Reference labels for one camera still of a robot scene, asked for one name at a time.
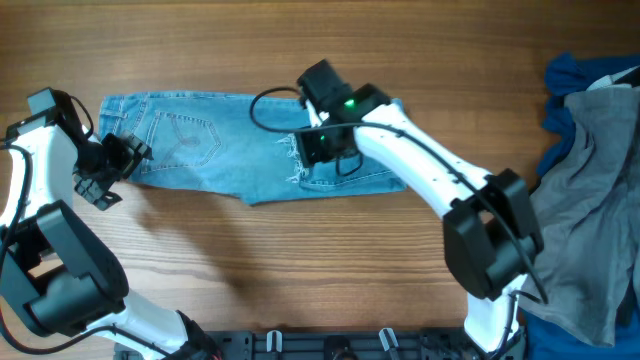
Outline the light blue denim jeans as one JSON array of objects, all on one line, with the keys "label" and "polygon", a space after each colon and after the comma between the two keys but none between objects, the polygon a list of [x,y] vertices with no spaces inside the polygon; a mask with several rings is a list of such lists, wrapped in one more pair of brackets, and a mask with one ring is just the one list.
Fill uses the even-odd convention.
[{"label": "light blue denim jeans", "polygon": [[128,131],[152,149],[130,181],[176,190],[229,195],[247,205],[405,190],[385,166],[357,157],[302,165],[296,139],[266,132],[249,114],[275,128],[308,124],[308,113],[293,99],[250,95],[165,91],[104,98],[99,133]]}]

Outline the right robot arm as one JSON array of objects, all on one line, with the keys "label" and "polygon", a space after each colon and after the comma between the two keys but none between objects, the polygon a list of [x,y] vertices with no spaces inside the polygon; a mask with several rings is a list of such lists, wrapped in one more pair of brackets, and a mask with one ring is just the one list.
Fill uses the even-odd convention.
[{"label": "right robot arm", "polygon": [[477,167],[417,127],[372,84],[357,90],[322,60],[297,80],[310,125],[299,139],[306,166],[371,158],[412,188],[442,221],[445,263],[467,293],[463,329],[478,351],[504,355],[516,307],[543,239],[529,190],[514,171]]}]

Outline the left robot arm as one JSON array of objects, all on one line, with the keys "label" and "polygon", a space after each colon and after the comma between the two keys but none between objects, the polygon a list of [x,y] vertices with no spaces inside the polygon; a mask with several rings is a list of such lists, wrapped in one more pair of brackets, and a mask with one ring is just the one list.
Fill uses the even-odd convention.
[{"label": "left robot arm", "polygon": [[80,195],[101,211],[120,201],[111,186],[151,158],[130,132],[96,139],[77,114],[82,103],[50,87],[28,98],[30,117],[8,127],[2,150],[12,158],[10,193],[1,215],[1,295],[33,334],[61,334],[50,348],[5,341],[48,355],[100,336],[144,359],[220,359],[221,348],[180,311],[132,291],[116,256],[74,212]]}]

